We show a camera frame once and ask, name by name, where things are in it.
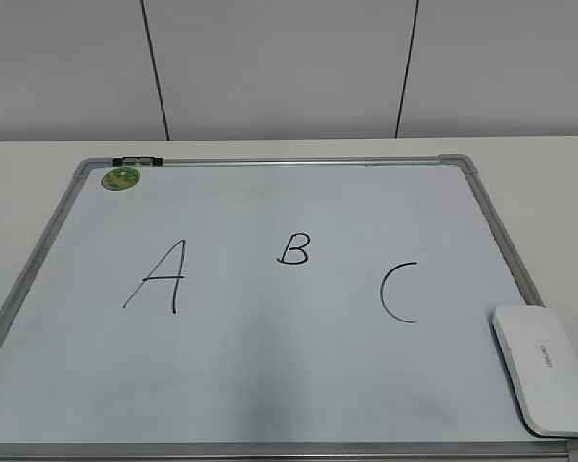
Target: white wall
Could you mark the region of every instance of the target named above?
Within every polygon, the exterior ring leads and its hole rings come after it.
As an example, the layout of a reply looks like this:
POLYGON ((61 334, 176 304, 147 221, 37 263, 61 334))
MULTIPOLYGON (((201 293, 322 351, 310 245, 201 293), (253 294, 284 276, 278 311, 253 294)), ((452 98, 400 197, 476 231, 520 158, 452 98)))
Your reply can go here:
POLYGON ((176 140, 392 136, 415 0, 148 0, 176 140))
MULTIPOLYGON (((161 140, 140 0, 0 0, 0 141, 161 140)), ((392 137, 416 0, 145 0, 179 139, 392 137)), ((578 135, 578 0, 421 0, 400 137, 578 135)))
POLYGON ((138 0, 0 0, 0 141, 163 138, 138 0))
POLYGON ((399 134, 578 135, 578 0, 421 0, 399 134))

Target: black marker writing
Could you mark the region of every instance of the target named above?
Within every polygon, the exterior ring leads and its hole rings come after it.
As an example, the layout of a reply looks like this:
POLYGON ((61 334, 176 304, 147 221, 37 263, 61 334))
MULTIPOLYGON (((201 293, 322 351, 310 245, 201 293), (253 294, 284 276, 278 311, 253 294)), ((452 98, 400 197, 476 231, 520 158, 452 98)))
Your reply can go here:
POLYGON ((182 275, 182 265, 184 264, 184 252, 185 252, 185 250, 186 250, 186 240, 182 239, 181 241, 178 241, 177 243, 175 243, 168 250, 168 252, 165 253, 164 257, 161 258, 161 261, 158 262, 154 268, 152 268, 150 273, 147 276, 145 276, 143 279, 141 279, 141 283, 138 285, 138 287, 135 289, 135 291, 131 294, 131 296, 128 297, 126 302, 124 302, 124 305, 122 305, 122 308, 126 308, 126 305, 128 305, 128 302, 133 299, 133 297, 137 294, 137 292, 141 289, 141 287, 143 287, 143 284, 145 284, 147 281, 153 281, 153 280, 159 280, 159 279, 175 279, 175 284, 173 286, 173 298, 171 301, 171 307, 173 309, 173 314, 177 313, 177 311, 175 309, 175 298, 177 297, 177 288, 180 286, 180 281, 182 279, 184 279, 184 276, 182 275), (166 257, 168 257, 169 254, 173 251, 173 249, 175 249, 180 244, 182 245, 182 250, 180 253, 180 266, 177 269, 177 275, 175 275, 175 276, 152 276, 152 274, 154 274, 154 271, 156 271, 158 269, 158 267, 163 263, 163 261, 166 259, 166 257))
POLYGON ((287 246, 285 247, 285 251, 282 254, 282 257, 276 258, 276 260, 280 263, 284 263, 285 265, 301 265, 302 263, 306 263, 308 261, 308 254, 304 250, 304 247, 306 247, 306 245, 308 245, 309 243, 310 243, 310 236, 308 236, 306 233, 293 234, 292 236, 290 236, 289 242, 287 243, 287 246), (306 241, 301 245, 292 245, 292 241, 297 236, 303 236, 304 238, 306 238, 306 241), (292 251, 301 253, 301 260, 288 262, 286 260, 287 253, 292 252, 292 251))
POLYGON ((381 303, 383 304, 383 308, 385 308, 385 311, 387 313, 389 313, 392 318, 394 318, 398 321, 401 321, 401 322, 405 322, 406 324, 414 324, 414 323, 416 323, 416 321, 403 320, 399 316, 394 315, 391 312, 391 310, 387 307, 387 305, 385 304, 385 298, 383 297, 383 290, 385 289, 385 284, 387 283, 387 279, 389 279, 389 276, 391 276, 394 271, 399 270, 400 268, 403 268, 403 267, 407 267, 408 265, 416 265, 416 262, 403 263, 401 265, 398 265, 397 267, 393 267, 392 269, 390 269, 388 271, 387 274, 385 274, 385 277, 383 278, 383 282, 381 282, 380 296, 381 296, 381 303))

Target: green magnet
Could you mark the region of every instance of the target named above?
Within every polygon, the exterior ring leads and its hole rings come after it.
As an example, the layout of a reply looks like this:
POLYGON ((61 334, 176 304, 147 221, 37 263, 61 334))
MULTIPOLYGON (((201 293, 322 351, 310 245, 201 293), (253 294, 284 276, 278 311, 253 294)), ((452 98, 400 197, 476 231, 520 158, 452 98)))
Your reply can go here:
POLYGON ((140 180, 138 170, 130 167, 116 168, 103 176, 103 187, 110 191, 122 191, 134 186, 140 180))

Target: whiteboard frame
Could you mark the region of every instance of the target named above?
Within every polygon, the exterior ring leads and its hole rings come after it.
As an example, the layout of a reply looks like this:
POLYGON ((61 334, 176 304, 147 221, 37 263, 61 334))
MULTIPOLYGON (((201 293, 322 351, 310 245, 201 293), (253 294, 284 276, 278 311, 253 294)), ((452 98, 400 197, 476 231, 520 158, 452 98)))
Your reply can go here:
MULTIPOLYGON (((432 157, 351 157, 324 159, 170 159, 125 157, 87 159, 75 170, 62 200, 41 235, 30 258, 0 309, 0 346, 28 293, 38 270, 75 203, 86 178, 97 168, 132 166, 247 167, 247 166, 389 166, 452 165, 464 174, 490 231, 498 244, 519 291, 527 304, 543 305, 509 235, 478 177, 464 155, 432 157)), ((0 460, 134 460, 134 459, 491 459, 569 457, 578 460, 578 440, 532 442, 416 442, 416 443, 0 443, 0 460)))

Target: whiteboard eraser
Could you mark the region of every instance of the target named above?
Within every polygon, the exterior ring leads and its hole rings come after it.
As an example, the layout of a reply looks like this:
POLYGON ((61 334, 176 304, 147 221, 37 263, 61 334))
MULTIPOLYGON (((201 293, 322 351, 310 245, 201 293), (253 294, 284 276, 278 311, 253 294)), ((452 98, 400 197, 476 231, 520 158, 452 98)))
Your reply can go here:
POLYGON ((578 437, 578 361, 556 316, 541 306, 499 306, 493 327, 528 427, 578 437))

